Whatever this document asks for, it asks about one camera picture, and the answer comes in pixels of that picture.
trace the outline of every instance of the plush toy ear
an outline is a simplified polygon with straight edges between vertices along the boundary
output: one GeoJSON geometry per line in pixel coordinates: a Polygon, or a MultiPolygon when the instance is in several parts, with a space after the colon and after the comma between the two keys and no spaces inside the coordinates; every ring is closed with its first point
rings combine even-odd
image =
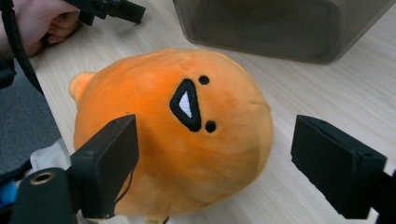
{"type": "Polygon", "coordinates": [[[73,77],[69,85],[69,93],[76,102],[78,102],[94,75],[95,73],[80,73],[73,77]]]}

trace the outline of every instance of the orange plush toy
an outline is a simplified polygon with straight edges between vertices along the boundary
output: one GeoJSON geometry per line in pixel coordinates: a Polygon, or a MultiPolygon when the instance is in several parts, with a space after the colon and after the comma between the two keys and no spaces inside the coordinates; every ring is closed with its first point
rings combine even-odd
{"type": "Polygon", "coordinates": [[[270,153],[270,107],[252,77],[220,53],[164,49],[125,58],[77,75],[70,93],[76,149],[111,120],[136,115],[140,159],[117,215],[198,211],[252,182],[270,153]]]}

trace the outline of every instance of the table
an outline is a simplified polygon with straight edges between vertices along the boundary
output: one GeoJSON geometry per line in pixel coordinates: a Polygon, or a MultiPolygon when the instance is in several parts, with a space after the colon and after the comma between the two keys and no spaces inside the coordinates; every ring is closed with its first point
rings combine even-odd
{"type": "MultiPolygon", "coordinates": [[[[275,142],[260,177],[233,197],[169,223],[375,223],[346,220],[290,161],[296,115],[324,119],[386,155],[396,169],[396,6],[340,60],[299,63],[190,43],[182,34],[171,0],[135,0],[147,8],[133,25],[107,17],[82,26],[64,43],[32,59],[37,77],[70,152],[76,105],[68,95],[72,77],[99,71],[114,61],[163,48],[213,49],[254,76],[272,107],[275,142]]],[[[144,223],[143,217],[114,217],[103,223],[144,223]]]]}

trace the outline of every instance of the blue part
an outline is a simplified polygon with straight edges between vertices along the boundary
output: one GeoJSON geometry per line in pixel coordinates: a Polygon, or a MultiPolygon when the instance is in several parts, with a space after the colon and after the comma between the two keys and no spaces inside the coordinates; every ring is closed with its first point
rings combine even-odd
{"type": "Polygon", "coordinates": [[[0,208],[15,203],[17,199],[18,189],[14,181],[9,181],[5,185],[0,186],[0,208]]]}

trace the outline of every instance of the plastic bin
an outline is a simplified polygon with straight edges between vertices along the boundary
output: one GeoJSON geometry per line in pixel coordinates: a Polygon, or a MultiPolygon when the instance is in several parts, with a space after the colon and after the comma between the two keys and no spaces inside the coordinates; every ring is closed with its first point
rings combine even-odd
{"type": "Polygon", "coordinates": [[[311,63],[340,58],[396,0],[173,0],[191,42],[311,63]]]}

